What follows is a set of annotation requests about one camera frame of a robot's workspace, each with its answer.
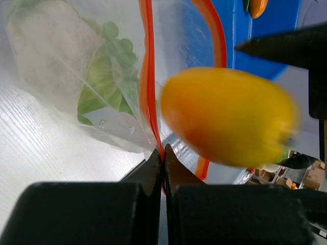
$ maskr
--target yellow fruit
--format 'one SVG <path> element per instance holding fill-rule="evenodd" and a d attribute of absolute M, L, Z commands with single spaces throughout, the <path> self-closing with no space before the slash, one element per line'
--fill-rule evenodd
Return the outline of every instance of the yellow fruit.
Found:
<path fill-rule="evenodd" d="M 297 126 L 297 107 L 287 93 L 226 68 L 198 67 L 171 77 L 160 106 L 167 125 L 190 148 L 232 166 L 275 162 Z"/>

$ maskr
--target blue container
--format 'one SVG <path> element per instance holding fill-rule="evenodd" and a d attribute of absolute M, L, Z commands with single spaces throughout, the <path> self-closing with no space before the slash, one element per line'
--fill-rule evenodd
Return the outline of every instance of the blue container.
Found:
<path fill-rule="evenodd" d="M 210 30 L 191 0 L 183 5 L 185 68 L 214 66 Z M 250 57 L 234 50 L 234 46 L 252 37 L 293 30 L 297 26 L 301 0 L 269 0 L 265 12 L 252 19 L 244 11 L 243 0 L 212 0 L 225 32 L 227 66 L 269 79 L 277 79 L 287 65 Z"/>
<path fill-rule="evenodd" d="M 269 0 L 265 12 L 252 19 L 244 11 L 243 0 L 212 0 L 222 21 L 229 68 L 243 70 L 270 80 L 277 79 L 287 65 L 251 57 L 234 50 L 234 46 L 247 39 L 262 37 L 272 33 L 293 30 L 301 0 Z"/>

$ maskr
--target orange zipper seal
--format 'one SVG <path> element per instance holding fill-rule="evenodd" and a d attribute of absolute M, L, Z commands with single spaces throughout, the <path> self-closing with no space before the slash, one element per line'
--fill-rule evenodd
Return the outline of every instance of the orange zipper seal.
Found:
<path fill-rule="evenodd" d="M 214 46 L 215 67 L 227 67 L 227 47 L 225 33 L 217 13 L 217 10 L 211 0 L 192 0 L 192 3 L 197 7 L 202 14 L 204 20 L 209 26 Z M 195 176 L 200 180 L 206 180 L 209 171 L 210 160 L 199 157 Z"/>
<path fill-rule="evenodd" d="M 191 0 L 208 24 L 214 46 L 215 67 L 227 67 L 227 47 L 224 28 L 211 0 Z"/>
<path fill-rule="evenodd" d="M 148 125 L 151 127 L 158 143 L 161 160 L 163 162 L 165 160 L 165 149 L 160 140 L 155 103 L 155 50 L 152 2 L 151 0 L 139 0 L 138 2 L 145 31 L 146 50 L 141 69 L 138 99 L 141 113 L 144 115 Z"/>

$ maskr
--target plastic bag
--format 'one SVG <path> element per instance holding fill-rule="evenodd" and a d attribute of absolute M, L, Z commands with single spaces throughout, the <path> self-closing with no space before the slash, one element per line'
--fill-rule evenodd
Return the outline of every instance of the plastic bag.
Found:
<path fill-rule="evenodd" d="M 209 0 L 13 0 L 5 8 L 18 85 L 130 152 L 157 144 L 162 152 L 165 139 L 178 145 L 156 102 L 169 76 L 226 65 Z"/>

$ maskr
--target transparent plastic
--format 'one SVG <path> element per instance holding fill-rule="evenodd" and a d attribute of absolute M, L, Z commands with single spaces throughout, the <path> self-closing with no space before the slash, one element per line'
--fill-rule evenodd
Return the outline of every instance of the transparent plastic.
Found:
<path fill-rule="evenodd" d="M 19 87 L 100 141 L 154 149 L 138 104 L 145 55 L 138 1 L 18 0 L 6 8 Z"/>
<path fill-rule="evenodd" d="M 198 158 L 160 117 L 160 88 L 194 66 L 226 66 L 210 0 L 13 0 L 2 4 L 16 85 L 93 138 L 140 153 L 170 143 Z"/>

